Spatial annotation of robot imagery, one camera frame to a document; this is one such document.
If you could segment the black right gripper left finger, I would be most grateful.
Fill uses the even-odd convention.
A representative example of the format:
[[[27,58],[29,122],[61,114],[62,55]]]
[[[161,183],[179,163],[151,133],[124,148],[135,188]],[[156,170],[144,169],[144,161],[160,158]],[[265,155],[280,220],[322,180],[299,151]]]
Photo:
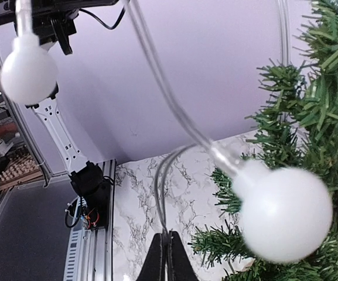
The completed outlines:
[[[136,281],[164,281],[167,243],[165,236],[157,233],[149,247],[142,269]]]

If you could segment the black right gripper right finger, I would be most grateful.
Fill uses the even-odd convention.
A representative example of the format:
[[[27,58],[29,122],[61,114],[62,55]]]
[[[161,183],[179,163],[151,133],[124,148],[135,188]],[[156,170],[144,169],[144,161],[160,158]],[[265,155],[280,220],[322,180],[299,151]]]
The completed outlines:
[[[168,280],[198,281],[177,231],[169,232]]]

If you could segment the white ball string lights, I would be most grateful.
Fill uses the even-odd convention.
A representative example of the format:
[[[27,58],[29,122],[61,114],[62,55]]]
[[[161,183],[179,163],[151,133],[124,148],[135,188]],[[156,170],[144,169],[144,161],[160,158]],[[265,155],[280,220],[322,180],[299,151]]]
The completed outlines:
[[[137,1],[125,1],[135,33],[167,105],[183,129],[233,178],[241,199],[243,237],[247,247],[270,262],[299,261],[325,240],[333,216],[326,185],[311,172],[289,167],[271,170],[257,160],[241,160],[211,140],[194,124],[175,98]]]

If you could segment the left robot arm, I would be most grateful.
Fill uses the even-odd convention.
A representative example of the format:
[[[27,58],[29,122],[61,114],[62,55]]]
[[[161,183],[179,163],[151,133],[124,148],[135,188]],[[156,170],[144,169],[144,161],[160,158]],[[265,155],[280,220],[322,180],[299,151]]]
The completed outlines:
[[[0,67],[0,89],[10,101],[29,108],[56,144],[67,174],[85,169],[89,159],[74,143],[57,103],[58,69],[49,50],[59,44],[70,55],[74,21],[89,8],[116,1],[0,1],[0,26],[13,24],[12,50]]]

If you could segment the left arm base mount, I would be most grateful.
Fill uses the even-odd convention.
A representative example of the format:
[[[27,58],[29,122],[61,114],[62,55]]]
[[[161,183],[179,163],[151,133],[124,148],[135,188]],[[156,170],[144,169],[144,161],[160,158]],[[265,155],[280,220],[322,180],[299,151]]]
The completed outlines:
[[[85,168],[79,172],[71,172],[71,186],[80,199],[79,210],[74,213],[76,220],[69,224],[67,218],[70,210],[66,210],[64,223],[73,228],[81,218],[86,221],[86,229],[107,228],[110,221],[109,208],[111,191],[115,186],[114,179],[104,175],[101,167],[87,161]]]

